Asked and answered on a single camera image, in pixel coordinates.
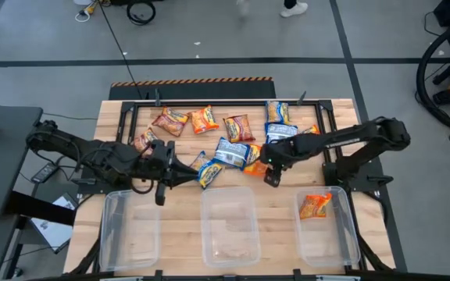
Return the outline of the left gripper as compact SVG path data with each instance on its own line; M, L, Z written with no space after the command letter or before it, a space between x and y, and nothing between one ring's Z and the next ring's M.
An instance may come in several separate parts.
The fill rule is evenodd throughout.
M198 171L185 165L175 155L175 143L172 140L167 144L163 140L154 140L150 143L150 148L152 154L145 163L146 179L175 187L198 178ZM175 178L173 169L178 171Z

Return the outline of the blue Maruchan noodle pack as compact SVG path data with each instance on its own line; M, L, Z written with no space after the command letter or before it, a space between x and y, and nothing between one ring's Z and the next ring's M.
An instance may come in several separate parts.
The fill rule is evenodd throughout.
M249 150L248 144L231 143L228 139L221 137L213 159L233 168L243 169L247 164Z
M266 122L289 125L289 107L287 102L266 101Z
M220 173L222 168L223 167L221 164L214 161L208 161L203 164L198 171L197 179L201 188L205 190L208 185L214 181L215 177Z
M266 124L266 143L282 140L284 138L293 137L298 133L298 127L282 123Z

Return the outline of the clear plastic bin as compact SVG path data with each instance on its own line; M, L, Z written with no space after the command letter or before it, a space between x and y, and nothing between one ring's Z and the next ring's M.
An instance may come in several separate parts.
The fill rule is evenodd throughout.
M99 265L103 271L142 269L160 253L160 208L151 194L114 191L105 197Z
M202 258L207 266L236 268L259 262L259 226L251 188L205 190L200 211Z
M325 218L300 219L306 195L332 194ZM347 194L340 187L301 188L294 195L295 235L298 256L312 267L351 266L361 258Z

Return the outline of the black hazard-striped floor mat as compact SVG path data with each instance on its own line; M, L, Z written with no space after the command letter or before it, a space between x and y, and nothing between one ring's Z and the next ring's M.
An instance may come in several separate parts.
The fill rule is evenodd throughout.
M276 98L273 78L247 76L182 80L145 80L115 82L109 91L110 101L183 99L271 99Z

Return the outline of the black power adapter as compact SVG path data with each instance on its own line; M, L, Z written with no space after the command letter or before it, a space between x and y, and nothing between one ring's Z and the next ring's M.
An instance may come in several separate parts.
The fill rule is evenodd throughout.
M56 164L49 162L34 174L30 181L32 183L45 183L58 169L59 167Z

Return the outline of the white printed sheet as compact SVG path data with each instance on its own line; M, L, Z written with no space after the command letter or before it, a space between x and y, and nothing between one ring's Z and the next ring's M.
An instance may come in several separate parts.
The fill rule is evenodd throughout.
M64 193L52 203L73 211L78 206L77 201L68 193ZM32 218L30 221L55 254L58 254L70 242L73 233L72 226L36 218Z

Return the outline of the person's foot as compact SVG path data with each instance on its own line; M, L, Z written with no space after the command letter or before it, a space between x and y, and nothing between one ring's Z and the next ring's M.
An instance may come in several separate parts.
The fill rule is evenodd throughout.
M308 9L306 2L299 2L298 0L284 0L284 9L280 12L280 16L288 18L291 16L298 16L305 13Z

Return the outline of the black desk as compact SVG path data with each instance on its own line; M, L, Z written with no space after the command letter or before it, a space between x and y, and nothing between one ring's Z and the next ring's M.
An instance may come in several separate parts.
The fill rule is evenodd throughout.
M42 113L38 107L0 106L0 215L18 212L23 195L13 188L27 155L27 135Z

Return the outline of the yellow white power strip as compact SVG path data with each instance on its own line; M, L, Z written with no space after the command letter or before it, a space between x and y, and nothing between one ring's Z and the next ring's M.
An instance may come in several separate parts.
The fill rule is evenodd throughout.
M78 23L85 23L89 21L98 3L99 0L90 0L88 4L86 4L79 10L79 12L75 15L74 19Z

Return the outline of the black aluminium table frame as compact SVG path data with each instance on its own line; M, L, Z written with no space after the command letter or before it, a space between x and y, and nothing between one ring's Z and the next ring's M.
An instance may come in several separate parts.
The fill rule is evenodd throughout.
M356 124L357 116L351 99L329 100L333 106L338 129ZM176 100L162 101L179 112L190 112L206 105L212 105L213 113L220 122L220 129L196 135L187 125L180 137L173 137L160 128L154 131L164 140L175 140L178 158L190 164L195 156L205 150L213 155L217 139L225 136L222 118L248 114L253 134L260 143L264 142L265 105L261 100ZM114 141L118 131L122 101L103 101L98 114L93 139ZM290 105L291 120L301 127L317 123L315 106ZM293 269L301 269L303 275L344 273L343 267L312 267L297 255L295 222L293 216L293 195L298 187L321 186L323 182L322 164L319 155L307 162L298 163L283 173L281 185L272 188L258 176L244 175L237 170L222 171L211 187L234 186L251 187L255 193L255 206L259 220L261 259L251 266L211 268L202 258L202 236L200 223L200 198L202 189L195 181L186 183L166 192L166 203L161 210L161 248L157 263L152 267L116 272L117 276L153 276L162 270L163 277L170 276L260 276L292 275ZM380 204L371 197L353 193L353 203L359 231L381 261L398 268L394 261L387 230L383 222ZM105 195L99 194L88 199L78 209L66 256L63 272L76 268L81 259L91 249L98 237Z

